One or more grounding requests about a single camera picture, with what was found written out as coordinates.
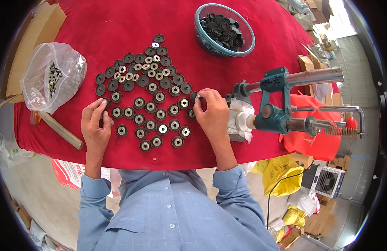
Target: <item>person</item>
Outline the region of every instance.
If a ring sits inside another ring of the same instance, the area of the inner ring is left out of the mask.
[[[229,108],[216,90],[203,89],[196,120],[208,137],[217,161],[214,203],[196,170],[119,170],[120,210],[106,208],[110,181],[100,167],[110,139],[110,118],[102,98],[82,112],[86,169],[80,189],[77,250],[279,250],[265,227],[259,203],[249,194],[227,134]],[[103,128],[99,127],[103,114]]]

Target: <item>shirt cuff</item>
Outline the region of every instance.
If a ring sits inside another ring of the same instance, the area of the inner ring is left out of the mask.
[[[80,195],[89,198],[103,198],[111,192],[111,182],[107,179],[92,179],[89,176],[82,175],[82,187],[80,188]]]
[[[213,186],[221,190],[243,188],[247,184],[244,170],[240,165],[227,171],[216,170],[213,174]]]

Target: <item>blue shirt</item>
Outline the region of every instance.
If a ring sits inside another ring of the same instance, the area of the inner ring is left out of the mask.
[[[82,176],[77,250],[279,250],[241,166],[215,171],[217,204],[195,170],[119,170],[120,210],[105,207],[110,181]]]

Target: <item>spring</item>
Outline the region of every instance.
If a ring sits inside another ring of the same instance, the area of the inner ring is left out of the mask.
[[[322,134],[340,136],[346,138],[357,138],[357,128],[347,128],[347,127],[334,127],[330,126],[329,129],[324,129]]]

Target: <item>black cable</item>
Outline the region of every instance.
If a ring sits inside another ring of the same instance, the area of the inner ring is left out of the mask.
[[[310,164],[310,166],[308,168],[305,168],[302,173],[304,173],[306,170],[310,169],[311,168],[311,165],[314,163],[315,160],[312,161],[312,163]],[[273,190],[276,188],[276,186],[280,183],[280,181],[282,181],[283,179],[288,179],[288,178],[291,178],[291,177],[295,177],[295,176],[298,176],[302,173],[299,173],[299,174],[295,174],[295,175],[292,175],[292,176],[288,176],[288,177],[285,177],[285,178],[282,178],[281,180],[279,180],[275,185],[274,187],[271,189],[270,193],[269,193],[269,198],[267,199],[267,230],[269,230],[269,206],[270,206],[270,196],[271,196],[271,193],[273,192]]]

